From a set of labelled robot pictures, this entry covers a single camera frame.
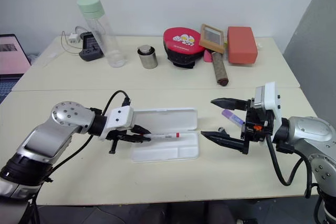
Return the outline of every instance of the charger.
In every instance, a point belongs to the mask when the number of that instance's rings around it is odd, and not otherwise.
[[[79,34],[71,33],[70,36],[69,36],[69,38],[68,38],[68,41],[70,43],[78,43],[80,41]]]

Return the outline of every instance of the white table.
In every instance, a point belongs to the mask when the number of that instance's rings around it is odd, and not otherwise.
[[[163,48],[162,37],[118,37],[128,62],[121,68],[112,68],[106,59],[85,62],[78,55],[67,52],[47,66],[32,66],[14,87],[25,90],[83,90],[83,89],[229,89],[251,88],[276,81],[278,87],[300,87],[272,38],[257,38],[262,48],[253,65],[232,65],[225,61],[229,78],[227,87],[216,83],[212,63],[199,60],[194,69],[174,66]],[[144,69],[137,47],[149,44],[156,50],[159,65]],[[57,37],[40,56],[43,60],[62,51]]]
[[[208,90],[130,90],[125,89],[137,109],[195,107],[198,131],[223,126],[232,137],[240,129],[210,104],[219,97],[250,99],[254,88]],[[12,92],[0,105],[0,166],[15,153],[27,134],[48,117],[58,102],[71,100],[84,106],[102,108],[112,90],[20,91]],[[283,117],[315,116],[302,91],[280,88]],[[122,95],[113,101],[120,106]],[[241,118],[245,112],[235,111]],[[79,148],[88,135],[76,134],[60,160]],[[130,143],[119,142],[117,154],[108,154],[110,142],[92,142],[45,183],[38,204],[100,205],[161,201],[263,198],[302,195],[306,170],[302,166],[289,187],[277,179],[268,150],[251,143],[248,155],[220,147],[199,134],[199,158],[190,161],[133,163]],[[284,176],[288,176],[298,156],[277,153]]]

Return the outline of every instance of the red box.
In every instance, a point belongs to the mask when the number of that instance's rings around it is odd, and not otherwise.
[[[256,62],[258,49],[250,27],[229,26],[227,48],[230,63],[251,64]]]

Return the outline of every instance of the water bottle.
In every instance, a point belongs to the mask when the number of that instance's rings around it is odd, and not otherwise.
[[[118,42],[100,0],[77,0],[77,5],[109,65],[114,68],[123,66],[125,57],[119,49]]]

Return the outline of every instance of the brown rolling pin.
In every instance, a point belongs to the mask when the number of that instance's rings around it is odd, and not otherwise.
[[[226,70],[223,63],[223,56],[219,52],[213,52],[212,62],[214,64],[215,74],[217,83],[226,86],[229,82],[229,79],[226,74]]]

